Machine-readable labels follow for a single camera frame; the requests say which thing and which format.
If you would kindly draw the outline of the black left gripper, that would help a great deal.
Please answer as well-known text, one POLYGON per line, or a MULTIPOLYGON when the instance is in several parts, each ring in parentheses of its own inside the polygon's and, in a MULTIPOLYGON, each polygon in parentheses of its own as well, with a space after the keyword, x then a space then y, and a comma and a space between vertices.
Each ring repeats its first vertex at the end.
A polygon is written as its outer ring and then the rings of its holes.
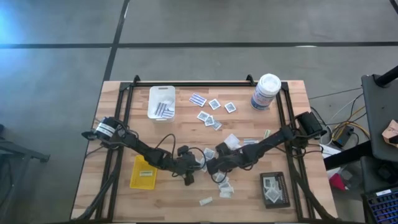
POLYGON ((178 157, 174 159, 172 168, 172 177, 181 176, 184 180, 185 186, 194 183, 193 173, 196 170, 202 170, 205 161, 201 159, 197 162, 195 155, 190 151, 188 146, 182 146, 177 149, 178 157))

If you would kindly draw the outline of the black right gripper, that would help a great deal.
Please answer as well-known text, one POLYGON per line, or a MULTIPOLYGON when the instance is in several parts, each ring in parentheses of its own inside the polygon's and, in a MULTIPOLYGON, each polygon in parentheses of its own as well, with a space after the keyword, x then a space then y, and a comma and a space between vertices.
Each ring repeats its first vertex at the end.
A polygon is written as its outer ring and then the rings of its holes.
POLYGON ((245 161, 239 151, 231 150, 226 143, 221 143, 215 147, 218 157, 214 157, 206 162, 206 167, 210 175, 217 172, 230 172, 234 168, 246 168, 249 162, 245 161))

